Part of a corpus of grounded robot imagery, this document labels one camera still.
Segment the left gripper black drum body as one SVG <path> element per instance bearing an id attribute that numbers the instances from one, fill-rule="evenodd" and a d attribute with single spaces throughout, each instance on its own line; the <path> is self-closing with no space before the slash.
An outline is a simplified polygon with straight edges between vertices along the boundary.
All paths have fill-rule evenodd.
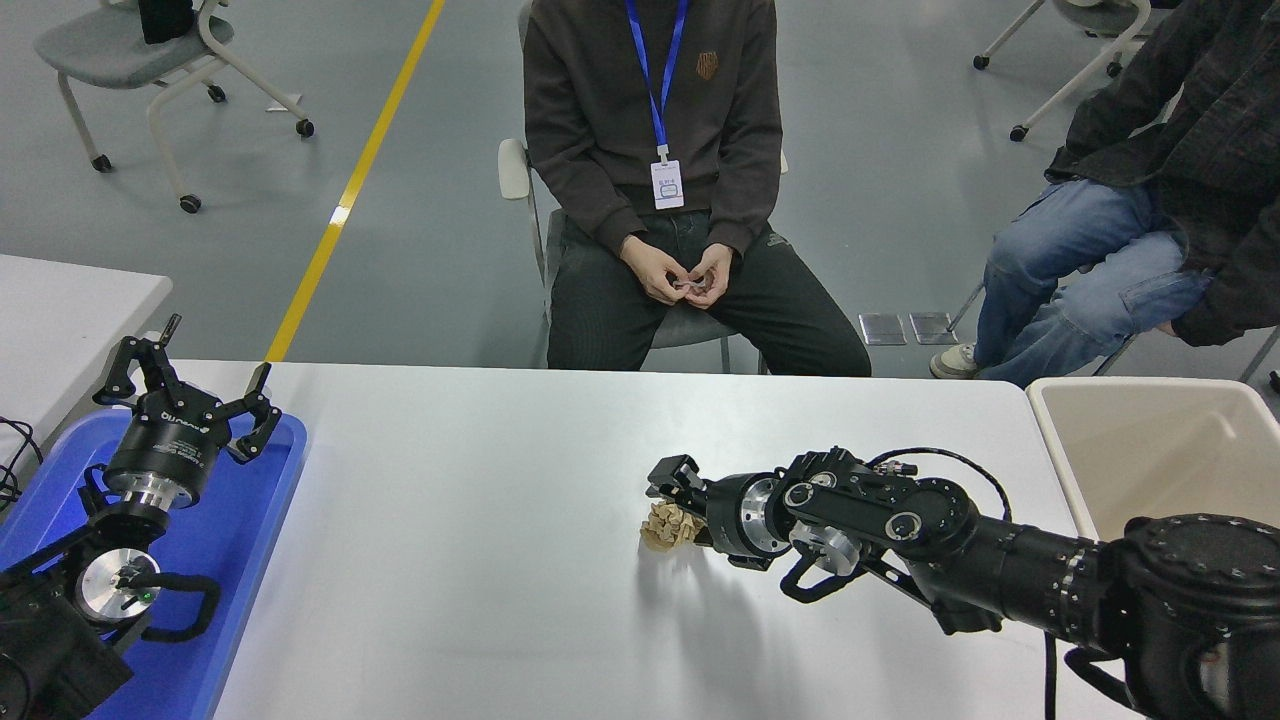
<path id="1" fill-rule="evenodd" d="M 108 487 L 122 489 L 127 477 L 145 473 L 186 489 L 206 487 L 220 450 L 230 439 L 229 421 L 205 418 L 220 400 L 200 389 L 179 392 L 179 401 L 180 406 L 159 389 L 140 398 L 108 464 Z"/>

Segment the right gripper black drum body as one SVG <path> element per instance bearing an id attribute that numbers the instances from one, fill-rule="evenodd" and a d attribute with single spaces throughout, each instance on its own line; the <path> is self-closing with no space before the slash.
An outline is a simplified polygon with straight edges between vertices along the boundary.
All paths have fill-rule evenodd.
<path id="1" fill-rule="evenodd" d="M 750 559 L 773 556 L 767 506 L 773 495 L 769 473 L 733 474 L 707 484 L 707 528 L 718 552 Z"/>

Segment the person's left hand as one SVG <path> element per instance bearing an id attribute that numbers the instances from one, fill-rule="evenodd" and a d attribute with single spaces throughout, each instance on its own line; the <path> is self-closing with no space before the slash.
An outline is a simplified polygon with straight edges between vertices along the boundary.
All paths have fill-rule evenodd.
<path id="1" fill-rule="evenodd" d="M 709 310 L 727 292 L 735 251 L 723 243 L 705 247 L 701 260 L 687 273 L 686 300 L 694 307 Z"/>

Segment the person's right hand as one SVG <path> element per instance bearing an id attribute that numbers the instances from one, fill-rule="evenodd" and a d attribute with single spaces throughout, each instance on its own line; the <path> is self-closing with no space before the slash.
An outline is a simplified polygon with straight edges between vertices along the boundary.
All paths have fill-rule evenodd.
<path id="1" fill-rule="evenodd" d="M 689 272 L 671 255 L 635 234 L 625 237 L 620 259 L 635 274 L 649 299 L 673 306 L 689 296 Z"/>

